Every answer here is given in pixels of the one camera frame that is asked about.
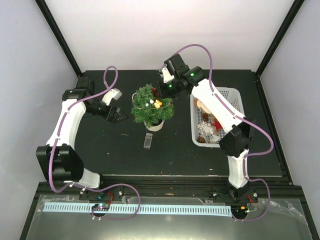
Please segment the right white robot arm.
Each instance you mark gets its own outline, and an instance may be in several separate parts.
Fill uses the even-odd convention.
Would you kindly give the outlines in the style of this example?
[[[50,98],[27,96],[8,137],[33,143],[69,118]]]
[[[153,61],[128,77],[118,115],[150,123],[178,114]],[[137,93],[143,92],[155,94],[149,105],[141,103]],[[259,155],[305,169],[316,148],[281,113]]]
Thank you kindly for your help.
[[[164,61],[163,80],[158,82],[154,95],[162,99],[172,98],[187,91],[198,99],[220,123],[226,135],[219,141],[220,149],[227,155],[228,198],[240,201],[248,191],[249,177],[247,155],[252,141],[253,129],[245,123],[245,115],[234,108],[205,77],[199,66],[189,68],[179,54]]]

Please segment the red star ornament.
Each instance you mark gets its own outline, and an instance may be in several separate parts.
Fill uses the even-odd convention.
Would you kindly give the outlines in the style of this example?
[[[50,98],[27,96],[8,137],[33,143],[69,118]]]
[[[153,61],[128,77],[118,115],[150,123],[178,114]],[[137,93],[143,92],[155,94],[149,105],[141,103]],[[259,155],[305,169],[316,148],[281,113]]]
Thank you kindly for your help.
[[[215,120],[211,123],[211,125],[215,128],[215,130],[216,130],[217,132],[219,132],[220,130],[223,129],[222,125],[220,124],[220,122],[219,122],[217,119],[215,119]]]

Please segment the small green christmas tree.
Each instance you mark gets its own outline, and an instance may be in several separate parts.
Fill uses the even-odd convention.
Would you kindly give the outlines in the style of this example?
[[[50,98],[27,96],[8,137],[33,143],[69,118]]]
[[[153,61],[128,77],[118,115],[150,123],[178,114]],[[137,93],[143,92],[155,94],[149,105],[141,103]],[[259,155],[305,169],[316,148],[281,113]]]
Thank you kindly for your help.
[[[154,96],[152,94],[153,88],[151,84],[146,84],[132,94],[131,114],[135,123],[144,124],[145,128],[150,132],[158,132],[163,128],[165,121],[174,116],[175,107],[171,98]],[[154,108],[153,103],[155,100],[162,102],[161,108]]]

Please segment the gold bell ornament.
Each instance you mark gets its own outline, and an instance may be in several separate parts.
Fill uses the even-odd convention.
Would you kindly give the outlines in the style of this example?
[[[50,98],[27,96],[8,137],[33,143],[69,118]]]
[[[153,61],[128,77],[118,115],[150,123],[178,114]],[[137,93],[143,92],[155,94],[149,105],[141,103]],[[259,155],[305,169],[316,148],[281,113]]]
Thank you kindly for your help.
[[[156,100],[153,102],[153,107],[154,107],[155,109],[161,108],[162,105],[163,105],[163,103],[162,103],[160,100],[158,100],[158,99],[156,99]]]

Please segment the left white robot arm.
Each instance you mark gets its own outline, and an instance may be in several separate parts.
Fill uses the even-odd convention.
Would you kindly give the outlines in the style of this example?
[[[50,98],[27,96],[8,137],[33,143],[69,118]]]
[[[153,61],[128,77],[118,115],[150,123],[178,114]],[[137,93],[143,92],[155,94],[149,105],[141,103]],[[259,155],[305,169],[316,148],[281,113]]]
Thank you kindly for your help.
[[[81,120],[85,114],[101,116],[111,123],[127,118],[119,107],[111,105],[122,92],[117,88],[107,88],[95,94],[95,83],[80,77],[76,87],[67,89],[62,95],[61,113],[55,129],[44,146],[36,149],[36,157],[45,179],[51,189],[58,193],[54,182],[63,182],[66,187],[81,186],[97,200],[103,199],[108,192],[102,184],[102,175],[84,167],[75,151],[75,141]]]

